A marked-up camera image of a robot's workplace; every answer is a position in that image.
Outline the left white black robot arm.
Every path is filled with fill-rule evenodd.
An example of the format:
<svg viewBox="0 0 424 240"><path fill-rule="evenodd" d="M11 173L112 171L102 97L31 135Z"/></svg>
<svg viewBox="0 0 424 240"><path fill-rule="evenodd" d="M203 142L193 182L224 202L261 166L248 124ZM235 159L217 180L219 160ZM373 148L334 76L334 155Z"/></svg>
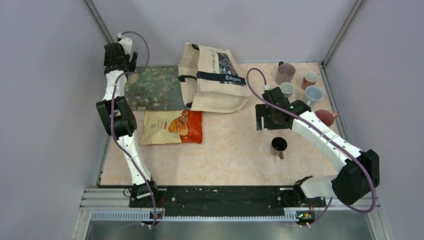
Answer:
<svg viewBox="0 0 424 240"><path fill-rule="evenodd" d="M104 46L106 89L102 100L96 103L96 110L106 133L123 152L131 175L131 197L154 207L161 194L140 153L137 121L125 98L128 75L135 72L138 57L137 52L130 53L131 47L124 39Z"/></svg>

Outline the brown cup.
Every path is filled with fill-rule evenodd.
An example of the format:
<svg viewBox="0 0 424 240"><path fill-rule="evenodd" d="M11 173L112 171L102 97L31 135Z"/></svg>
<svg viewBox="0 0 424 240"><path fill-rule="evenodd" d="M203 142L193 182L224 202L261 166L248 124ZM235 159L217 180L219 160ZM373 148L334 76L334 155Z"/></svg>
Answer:
<svg viewBox="0 0 424 240"><path fill-rule="evenodd" d="M279 157L281 160L285 158L284 151L287 149L288 143L282 137L275 137L270 144L270 152L273 156Z"/></svg>

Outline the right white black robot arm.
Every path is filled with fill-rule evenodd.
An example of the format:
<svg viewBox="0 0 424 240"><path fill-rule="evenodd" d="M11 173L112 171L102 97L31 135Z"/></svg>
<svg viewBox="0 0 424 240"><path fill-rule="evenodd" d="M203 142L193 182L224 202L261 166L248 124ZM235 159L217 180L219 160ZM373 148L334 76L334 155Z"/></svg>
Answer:
<svg viewBox="0 0 424 240"><path fill-rule="evenodd" d="M377 205L376 188L380 183L379 155L350 144L320 120L302 100L290 102L279 87L264 86L261 103L255 106L257 130L289 129L308 140L332 164L337 174L306 177L293 192L299 206L307 206L313 198L337 198L349 208L367 194L371 196L369 209Z"/></svg>

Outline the clear grey tumbler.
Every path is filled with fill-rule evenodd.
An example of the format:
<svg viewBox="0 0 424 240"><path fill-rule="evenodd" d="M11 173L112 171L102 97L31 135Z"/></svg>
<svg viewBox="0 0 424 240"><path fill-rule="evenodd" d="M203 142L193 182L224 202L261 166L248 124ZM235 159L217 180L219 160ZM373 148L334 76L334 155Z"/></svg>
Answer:
<svg viewBox="0 0 424 240"><path fill-rule="evenodd" d="M310 85L304 90L302 101L309 107L316 105L324 97L324 92L321 88Z"/></svg>

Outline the lilac mug black handle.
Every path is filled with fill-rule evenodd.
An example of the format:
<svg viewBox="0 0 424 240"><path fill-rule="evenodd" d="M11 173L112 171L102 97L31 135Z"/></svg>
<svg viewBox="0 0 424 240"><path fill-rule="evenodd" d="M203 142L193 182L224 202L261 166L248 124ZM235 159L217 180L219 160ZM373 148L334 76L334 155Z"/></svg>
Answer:
<svg viewBox="0 0 424 240"><path fill-rule="evenodd" d="M290 64L280 61L278 63L277 73L275 76L275 82L278 85L283 83L290 83L296 73L296 68Z"/></svg>

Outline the pink cup off tray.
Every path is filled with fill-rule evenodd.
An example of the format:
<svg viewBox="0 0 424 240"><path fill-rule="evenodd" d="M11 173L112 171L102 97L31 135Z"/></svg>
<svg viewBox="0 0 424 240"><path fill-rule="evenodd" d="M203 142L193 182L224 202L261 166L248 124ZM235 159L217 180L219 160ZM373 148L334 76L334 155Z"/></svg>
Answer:
<svg viewBox="0 0 424 240"><path fill-rule="evenodd" d="M316 110L314 113L318 119L328 127L332 126L335 119L339 116L337 112L330 112L324 109Z"/></svg>

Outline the beige canvas tote bag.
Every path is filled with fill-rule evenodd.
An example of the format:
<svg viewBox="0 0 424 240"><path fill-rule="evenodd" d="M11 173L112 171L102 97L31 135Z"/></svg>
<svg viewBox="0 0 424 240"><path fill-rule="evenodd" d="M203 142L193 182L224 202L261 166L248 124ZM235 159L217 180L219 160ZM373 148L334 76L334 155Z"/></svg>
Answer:
<svg viewBox="0 0 424 240"><path fill-rule="evenodd" d="M178 80L183 103L193 111L238 112L252 96L228 49L186 43Z"/></svg>

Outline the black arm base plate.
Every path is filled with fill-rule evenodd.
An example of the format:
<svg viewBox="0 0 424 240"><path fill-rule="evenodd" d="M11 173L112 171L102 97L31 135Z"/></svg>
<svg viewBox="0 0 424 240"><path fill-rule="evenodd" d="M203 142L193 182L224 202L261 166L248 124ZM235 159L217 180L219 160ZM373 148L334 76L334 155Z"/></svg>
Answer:
<svg viewBox="0 0 424 240"><path fill-rule="evenodd" d="M314 210L326 206L322 197L306 198L299 186L291 185L162 185L150 196L137 198L126 188L131 208L151 208L156 203L165 217L280 217L289 208Z"/></svg>

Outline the salmon pink mug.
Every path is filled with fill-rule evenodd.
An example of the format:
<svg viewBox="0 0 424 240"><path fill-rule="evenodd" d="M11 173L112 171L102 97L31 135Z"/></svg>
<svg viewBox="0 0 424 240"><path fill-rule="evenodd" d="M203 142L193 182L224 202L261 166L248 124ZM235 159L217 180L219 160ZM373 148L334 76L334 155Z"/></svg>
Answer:
<svg viewBox="0 0 424 240"><path fill-rule="evenodd" d="M320 78L320 74L315 71L308 71L303 75L301 88L305 90L309 86L314 86Z"/></svg>

